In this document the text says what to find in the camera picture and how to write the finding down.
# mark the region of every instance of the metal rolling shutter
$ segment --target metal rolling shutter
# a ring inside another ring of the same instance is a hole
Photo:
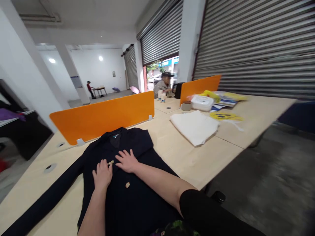
[[[219,89],[315,99],[312,0],[209,0],[194,79],[222,74]]]
[[[179,0],[141,38],[143,65],[167,59],[179,52],[183,0]]]
[[[129,51],[125,52],[124,59],[125,59],[125,64],[126,64],[129,87],[135,86],[136,88],[139,89],[134,46],[130,46]]]

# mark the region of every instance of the folded white cloth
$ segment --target folded white cloth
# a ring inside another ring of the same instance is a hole
[[[205,143],[219,126],[219,121],[202,114],[200,111],[174,114],[170,117],[175,128],[196,147]]]

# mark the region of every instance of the blazer sleeve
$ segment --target blazer sleeve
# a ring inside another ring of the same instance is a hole
[[[20,216],[2,236],[27,235],[62,199],[83,171],[85,153],[80,156],[39,199]]]

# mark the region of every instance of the white plastic container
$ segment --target white plastic container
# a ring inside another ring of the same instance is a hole
[[[165,103],[165,99],[166,99],[166,94],[162,93],[161,94],[161,103]]]
[[[159,91],[157,92],[158,101],[161,101],[161,95],[162,95],[162,93],[163,93],[163,90],[159,90]]]
[[[200,111],[210,111],[214,104],[214,99],[195,94],[191,100],[193,109]]]

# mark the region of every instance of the black kettle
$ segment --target black kettle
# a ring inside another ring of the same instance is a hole
[[[181,86],[184,82],[173,84],[172,92],[175,94],[175,98],[180,99],[181,94]]]

